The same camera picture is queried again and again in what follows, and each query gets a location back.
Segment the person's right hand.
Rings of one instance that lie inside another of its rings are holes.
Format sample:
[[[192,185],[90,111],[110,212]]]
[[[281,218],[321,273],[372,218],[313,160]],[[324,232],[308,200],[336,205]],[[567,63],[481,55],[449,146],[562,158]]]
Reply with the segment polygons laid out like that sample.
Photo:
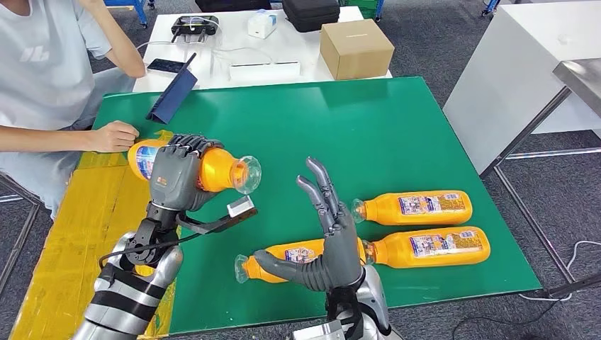
[[[138,137],[135,127],[115,120],[89,132],[89,150],[103,153],[128,151]]]

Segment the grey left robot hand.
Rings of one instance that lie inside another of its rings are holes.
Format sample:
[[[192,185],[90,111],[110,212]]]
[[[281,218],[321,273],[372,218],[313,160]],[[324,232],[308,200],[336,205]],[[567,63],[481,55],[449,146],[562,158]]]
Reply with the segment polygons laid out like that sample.
[[[168,210],[197,211],[217,194],[203,190],[201,161],[206,152],[223,147],[203,135],[175,134],[157,151],[150,184],[151,201]]]

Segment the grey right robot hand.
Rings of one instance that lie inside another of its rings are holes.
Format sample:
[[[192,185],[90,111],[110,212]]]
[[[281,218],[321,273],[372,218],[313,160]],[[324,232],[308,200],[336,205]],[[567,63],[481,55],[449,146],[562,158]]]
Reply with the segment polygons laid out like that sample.
[[[254,257],[267,273],[309,290],[326,292],[351,286],[363,275],[354,219],[339,199],[323,164],[312,157],[305,163],[317,183],[301,175],[297,176],[296,183],[306,192],[318,214],[324,234],[323,253],[308,263],[278,259],[265,249],[256,251]]]

